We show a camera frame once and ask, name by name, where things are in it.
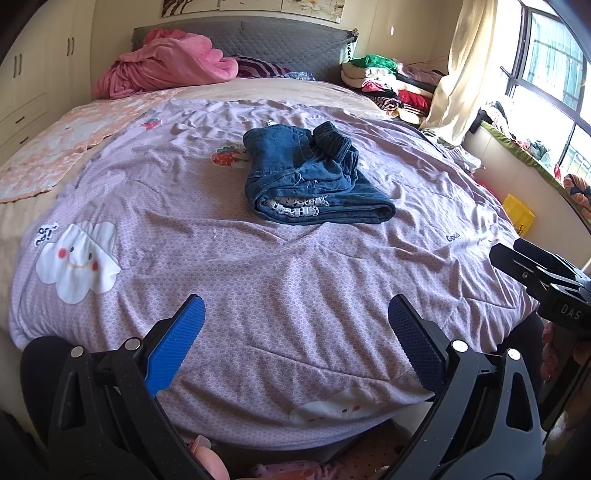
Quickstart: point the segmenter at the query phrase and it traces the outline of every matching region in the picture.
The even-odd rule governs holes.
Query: green towel
[[[383,69],[388,69],[390,73],[396,73],[398,71],[398,64],[395,61],[380,55],[366,55],[362,59],[351,60],[351,63],[356,67],[361,67],[363,69],[380,67]]]

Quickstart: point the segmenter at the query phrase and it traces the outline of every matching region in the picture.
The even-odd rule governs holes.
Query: gray headboard
[[[178,28],[209,37],[227,57],[243,55],[310,72],[317,80],[341,83],[340,64],[350,59],[357,32],[274,17],[202,17],[134,29],[137,50],[152,28]]]

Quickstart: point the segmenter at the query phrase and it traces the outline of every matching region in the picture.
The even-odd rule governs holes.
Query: yellow box
[[[513,223],[515,231],[520,237],[524,237],[527,230],[530,229],[534,223],[535,215],[527,206],[519,199],[509,194],[503,202],[503,208]]]

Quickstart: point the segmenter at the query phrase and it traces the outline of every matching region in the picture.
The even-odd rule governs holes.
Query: window frame
[[[501,70],[509,77],[507,82],[507,89],[505,94],[509,97],[513,97],[513,93],[515,92],[515,88],[517,86],[526,88],[531,92],[535,93],[537,96],[543,98],[548,103],[554,105],[558,110],[564,113],[573,121],[573,127],[570,131],[569,139],[564,146],[562,153],[560,154],[560,158],[557,162],[558,166],[562,165],[564,158],[569,150],[569,146],[572,142],[574,132],[577,126],[581,127],[581,129],[587,133],[587,135],[591,136],[591,124],[589,124],[586,120],[581,117],[581,108],[583,106],[583,98],[585,95],[585,83],[587,81],[587,66],[591,61],[585,56],[583,52],[583,77],[582,77],[582,85],[581,90],[579,93],[579,102],[577,104],[577,108],[573,109],[563,103],[561,100],[558,100],[553,95],[543,91],[541,88],[537,87],[533,83],[530,83],[523,79],[523,75],[525,73],[525,64],[527,62],[527,54],[530,48],[530,41],[531,41],[531,23],[533,19],[533,14],[543,15],[544,17],[551,18],[552,20],[556,20],[560,23],[564,23],[558,16],[553,15],[551,13],[545,12],[543,10],[539,10],[537,8],[528,7],[524,4],[521,0],[517,0],[521,4],[521,31],[519,32],[519,44],[517,45],[517,52],[515,54],[515,60],[513,61],[513,69],[511,72],[507,71],[506,68],[501,67]]]

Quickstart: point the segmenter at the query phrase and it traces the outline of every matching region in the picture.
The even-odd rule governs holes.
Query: blue gripper pad
[[[170,386],[205,323],[203,300],[196,295],[189,299],[175,314],[174,323],[148,358],[145,385],[154,397]]]
[[[423,388],[441,395],[449,361],[446,335],[435,323],[423,320],[404,295],[390,301],[388,321]]]

